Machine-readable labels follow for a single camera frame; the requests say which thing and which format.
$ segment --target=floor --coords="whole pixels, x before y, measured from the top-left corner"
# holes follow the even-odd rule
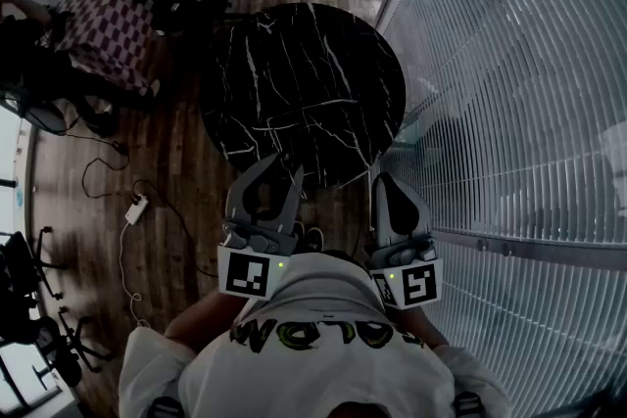
[[[382,0],[233,0],[234,12],[246,13],[288,2],[318,2],[333,5],[374,23]],[[167,60],[159,50],[153,60]],[[123,159],[107,145],[83,139],[40,133],[34,151],[31,228],[44,225],[53,233],[44,236],[44,250],[53,262],[70,269],[50,271],[53,288],[63,291],[58,302],[46,297],[49,315],[56,317],[66,305],[70,319],[89,315],[84,338],[95,348],[110,350],[118,357],[103,364],[100,374],[86,372],[77,387],[87,416],[117,416],[118,378],[126,338],[135,327],[129,301],[121,285],[120,232],[125,224],[133,182],[152,181],[180,211],[194,240],[192,256],[185,246],[180,222],[149,186],[137,188],[151,201],[137,225],[124,235],[123,267],[131,292],[142,295],[135,304],[140,317],[163,331],[192,302],[216,285],[216,279],[197,272],[196,264],[216,272],[216,246],[222,240],[220,222],[225,197],[237,172],[212,144],[197,106],[198,76],[181,65],[166,71],[165,99],[149,116],[122,112],[120,132],[112,139],[126,143],[130,162],[126,169],[110,171],[93,165],[85,179],[92,195],[81,189],[81,175],[96,157],[113,166]],[[88,134],[79,125],[74,134]],[[325,233],[325,247],[351,252],[357,258],[367,230],[366,179],[341,189],[310,191],[301,206],[301,219],[317,224]]]

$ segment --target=power strip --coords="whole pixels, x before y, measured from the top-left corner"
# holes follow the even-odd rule
[[[145,195],[140,194],[137,197],[139,197],[139,200],[132,204],[132,206],[126,212],[125,216],[126,221],[128,221],[128,223],[131,225],[137,223],[139,216],[142,215],[142,213],[146,210],[146,207],[148,206],[148,199]]]

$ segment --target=purple checkered fabric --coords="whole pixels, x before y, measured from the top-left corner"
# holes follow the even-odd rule
[[[61,0],[57,10],[74,14],[57,49],[68,51],[75,67],[125,89],[148,86],[136,69],[152,34],[148,9],[133,0]]]

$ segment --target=round table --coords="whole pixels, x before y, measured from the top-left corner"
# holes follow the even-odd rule
[[[345,11],[285,4],[235,25],[214,45],[201,114],[239,170],[275,152],[281,178],[304,186],[366,173],[392,144],[405,111],[401,66],[385,39]]]

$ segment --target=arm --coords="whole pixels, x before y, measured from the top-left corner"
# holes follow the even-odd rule
[[[420,338],[431,349],[442,345],[447,346],[449,344],[447,339],[444,338],[444,335],[431,324],[431,321],[419,306],[408,310],[395,310],[390,308],[387,311],[387,316],[388,319],[401,329]]]
[[[449,347],[422,308],[390,309],[388,318],[419,337],[444,362],[455,378],[456,395],[464,391],[479,395],[489,417],[511,415],[511,403],[497,377],[463,348]]]
[[[215,291],[178,315],[165,336],[135,329],[120,375],[120,417],[145,417],[154,400],[177,385],[196,354],[230,329],[246,301]]]
[[[52,21],[48,10],[34,0],[0,0],[0,4],[2,3],[13,4],[22,11],[27,18],[37,20],[43,24],[44,27],[47,27]]]
[[[230,329],[247,301],[213,291],[171,321],[166,338],[198,353]]]

